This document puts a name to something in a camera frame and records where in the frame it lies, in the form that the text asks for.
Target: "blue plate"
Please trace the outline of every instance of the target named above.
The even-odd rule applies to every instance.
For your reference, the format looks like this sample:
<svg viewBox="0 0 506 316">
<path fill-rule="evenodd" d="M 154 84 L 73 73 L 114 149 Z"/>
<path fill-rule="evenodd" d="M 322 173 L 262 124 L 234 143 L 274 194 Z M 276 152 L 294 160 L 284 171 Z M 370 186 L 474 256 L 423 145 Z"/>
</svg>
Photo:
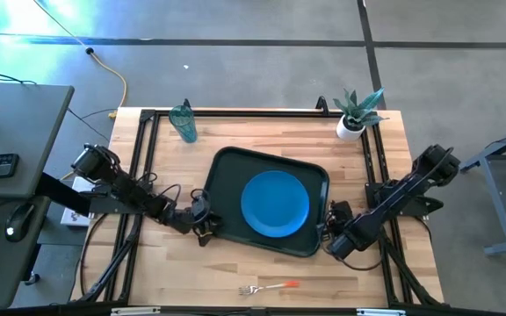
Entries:
<svg viewBox="0 0 506 316">
<path fill-rule="evenodd" d="M 284 171 L 260 173 L 243 189 L 243 217 L 264 236 L 280 238 L 296 233 L 306 222 L 308 212 L 306 188 Z"/>
</svg>

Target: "concrete floor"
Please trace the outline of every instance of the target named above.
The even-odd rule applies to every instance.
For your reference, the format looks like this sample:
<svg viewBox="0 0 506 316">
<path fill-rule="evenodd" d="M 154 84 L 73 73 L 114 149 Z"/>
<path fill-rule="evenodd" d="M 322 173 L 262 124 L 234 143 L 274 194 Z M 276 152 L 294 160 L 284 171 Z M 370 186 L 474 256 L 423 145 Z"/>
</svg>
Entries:
<svg viewBox="0 0 506 316">
<path fill-rule="evenodd" d="M 364 39 L 356 0 L 43 3 L 72 32 L 93 38 Z M 374 40 L 506 42 L 503 0 L 366 0 L 366 5 Z M 65 36 L 31 1 L 17 0 L 0 0 L 0 33 Z M 79 115 L 118 105 L 119 80 L 79 46 L 0 39 L 1 73 L 73 85 L 71 109 Z M 360 95 L 372 90 L 363 47 L 94 48 L 128 81 L 126 106 L 172 106 L 188 97 L 197 106 L 312 108 L 318 96 L 340 96 L 342 87 Z M 413 156 L 440 143 L 454 146 L 464 160 L 506 133 L 506 49 L 380 48 L 376 57 L 387 108 L 402 111 Z M 110 135 L 106 112 L 88 121 Z M 84 142 L 106 144 L 68 114 L 46 172 L 66 173 Z M 458 176 L 430 195 L 445 202 L 430 216 L 430 227 L 446 302 L 506 312 L 506 255 L 486 257 L 482 250 L 503 241 L 503 234 L 480 171 Z M 80 246 L 44 246 L 36 269 L 45 281 L 22 286 L 14 306 L 66 301 L 79 253 Z"/>
</svg>

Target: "fork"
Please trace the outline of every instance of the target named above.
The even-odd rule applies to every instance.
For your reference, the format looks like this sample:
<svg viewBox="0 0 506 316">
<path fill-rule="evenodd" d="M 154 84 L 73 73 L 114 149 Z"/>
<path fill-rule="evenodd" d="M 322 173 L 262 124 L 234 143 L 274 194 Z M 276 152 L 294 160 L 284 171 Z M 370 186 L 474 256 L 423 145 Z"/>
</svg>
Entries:
<svg viewBox="0 0 506 316">
<path fill-rule="evenodd" d="M 284 282 L 282 284 L 275 284 L 275 285 L 269 285 L 269 286 L 255 286 L 255 285 L 249 285 L 249 286 L 242 286 L 239 288 L 239 295 L 252 295 L 260 290 L 266 290 L 266 289 L 277 289 L 277 288 L 286 288 L 286 287 L 298 287 L 300 286 L 299 281 L 288 281 Z"/>
</svg>

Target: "dark green tray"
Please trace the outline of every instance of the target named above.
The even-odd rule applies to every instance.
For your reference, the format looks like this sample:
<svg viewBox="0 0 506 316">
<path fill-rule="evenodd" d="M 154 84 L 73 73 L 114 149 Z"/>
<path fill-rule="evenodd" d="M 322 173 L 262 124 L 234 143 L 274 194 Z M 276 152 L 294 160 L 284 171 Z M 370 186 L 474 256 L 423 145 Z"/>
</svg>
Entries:
<svg viewBox="0 0 506 316">
<path fill-rule="evenodd" d="M 296 176 L 309 197 L 306 223 L 287 237 L 265 237 L 254 231 L 242 215 L 245 185 L 253 176 L 268 170 L 281 170 Z M 223 221 L 216 236 L 301 257 L 317 251 L 319 235 L 315 227 L 323 222 L 329 190 L 329 175 L 322 167 L 248 149 L 224 147 L 213 158 L 205 190 L 210 193 L 212 210 Z"/>
</svg>

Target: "wooden table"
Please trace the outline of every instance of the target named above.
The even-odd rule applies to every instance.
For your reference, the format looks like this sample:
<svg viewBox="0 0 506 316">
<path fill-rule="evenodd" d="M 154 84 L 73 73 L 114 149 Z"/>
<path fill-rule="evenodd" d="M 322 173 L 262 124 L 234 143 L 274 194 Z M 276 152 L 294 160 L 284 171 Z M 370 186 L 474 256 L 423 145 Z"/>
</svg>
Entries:
<svg viewBox="0 0 506 316">
<path fill-rule="evenodd" d="M 110 149 L 128 170 L 141 108 L 119 109 Z M 380 123 L 387 166 L 392 178 L 402 178 L 411 169 L 411 157 L 401 113 L 381 111 L 390 118 Z M 193 188 L 202 188 L 214 154 L 225 146 L 244 147 L 316 163 L 329 173 L 329 199 L 348 200 L 354 212 L 365 209 L 367 182 L 360 141 L 343 142 L 336 137 L 337 118 L 196 118 L 199 139 L 184 143 L 167 118 L 162 117 L 155 146 L 152 171 L 158 175 L 154 190 L 159 192 L 181 183 L 182 206 L 190 203 Z M 150 128 L 143 142 L 140 169 L 147 152 Z M 372 131 L 369 140 L 373 161 L 377 161 Z M 377 166 L 374 172 L 380 179 Z M 95 232 L 85 259 L 86 286 L 93 284 L 111 259 L 119 216 L 109 216 Z M 442 291 L 429 236 L 421 223 L 399 219 L 408 266 L 437 300 Z M 364 252 L 355 251 L 347 262 L 369 266 L 380 259 L 376 244 Z M 121 287 L 125 266 L 120 268 L 116 292 Z M 399 273 L 392 263 L 396 294 L 401 298 Z M 259 292 L 251 297 L 237 294 L 243 285 L 278 284 L 300 280 L 300 288 Z M 72 298 L 80 297 L 79 284 Z M 358 272 L 344 267 L 318 251 L 297 258 L 232 241 L 212 239 L 199 247 L 192 233 L 181 235 L 171 228 L 145 219 L 134 268 L 130 305 L 197 306 L 286 306 L 286 307 L 383 307 L 386 306 L 380 268 Z"/>
</svg>

